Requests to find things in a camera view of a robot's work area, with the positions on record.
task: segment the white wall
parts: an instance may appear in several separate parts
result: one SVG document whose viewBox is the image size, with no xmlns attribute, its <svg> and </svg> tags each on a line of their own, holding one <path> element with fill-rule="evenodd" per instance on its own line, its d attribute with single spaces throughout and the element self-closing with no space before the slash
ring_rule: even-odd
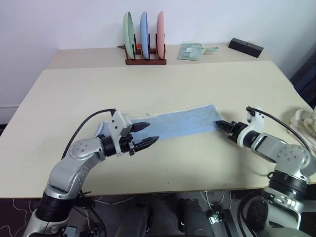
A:
<svg viewBox="0 0 316 237">
<path fill-rule="evenodd" d="M 23 100 L 56 49 L 121 45 L 125 12 L 138 28 L 144 10 L 152 33 L 164 11 L 167 44 L 255 41 L 288 77 L 316 41 L 316 0 L 3 0 L 0 107 Z"/>
</svg>

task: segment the blue towel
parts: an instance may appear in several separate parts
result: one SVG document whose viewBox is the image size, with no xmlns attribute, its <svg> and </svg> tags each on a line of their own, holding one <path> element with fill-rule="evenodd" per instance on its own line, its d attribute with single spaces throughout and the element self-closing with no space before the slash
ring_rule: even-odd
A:
<svg viewBox="0 0 316 237">
<path fill-rule="evenodd" d="M 159 140 L 185 135 L 210 132 L 217 129 L 215 121 L 222 120 L 214 105 L 195 107 L 189 110 L 170 112 L 157 116 L 131 119 L 132 123 L 149 122 L 150 125 L 139 132 L 132 132 L 133 142 L 147 137 L 159 136 Z M 109 135 L 108 122 L 100 124 L 96 136 Z"/>
</svg>

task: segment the plate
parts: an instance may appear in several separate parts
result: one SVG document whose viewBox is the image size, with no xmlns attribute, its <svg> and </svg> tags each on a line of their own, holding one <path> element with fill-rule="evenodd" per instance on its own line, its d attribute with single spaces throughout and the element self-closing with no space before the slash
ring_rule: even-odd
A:
<svg viewBox="0 0 316 237">
<path fill-rule="evenodd" d="M 135 59 L 134 54 L 133 54 L 133 46 L 134 46 L 134 49 L 136 49 L 135 42 L 134 42 L 134 34 L 135 33 L 134 33 L 132 16 L 130 12 L 127 12 L 124 15 L 124 19 L 123 19 L 123 38 L 124 38 L 124 44 L 125 44 L 127 54 L 132 59 Z"/>
<path fill-rule="evenodd" d="M 140 40 L 142 44 L 142 50 L 144 57 L 149 59 L 149 51 L 148 51 L 148 23 L 147 23 L 147 12 L 143 12 L 140 17 Z"/>
<path fill-rule="evenodd" d="M 158 14 L 157 18 L 157 48 L 159 58 L 164 55 L 164 27 L 163 27 L 163 11 Z"/>
</svg>

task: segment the pink plate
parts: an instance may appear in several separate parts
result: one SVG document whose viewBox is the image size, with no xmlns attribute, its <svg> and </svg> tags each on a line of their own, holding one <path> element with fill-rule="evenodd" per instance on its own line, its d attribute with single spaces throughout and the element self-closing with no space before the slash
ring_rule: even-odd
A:
<svg viewBox="0 0 316 237">
<path fill-rule="evenodd" d="M 163 28 L 163 11 L 158 14 L 157 19 L 157 47 L 158 47 L 158 56 L 163 58 L 164 53 L 164 28 Z"/>
</svg>

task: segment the green plate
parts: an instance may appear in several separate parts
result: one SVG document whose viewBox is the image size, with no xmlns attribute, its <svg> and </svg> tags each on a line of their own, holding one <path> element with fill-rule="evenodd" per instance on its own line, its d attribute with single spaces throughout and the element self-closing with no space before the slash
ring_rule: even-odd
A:
<svg viewBox="0 0 316 237">
<path fill-rule="evenodd" d="M 133 54 L 133 46 L 136 50 L 136 45 L 134 42 L 134 26 L 133 26 L 133 20 L 130 12 L 127 12 L 124 15 L 123 19 L 123 37 L 124 37 L 124 44 L 127 51 L 127 54 L 130 58 L 134 58 Z"/>
</svg>

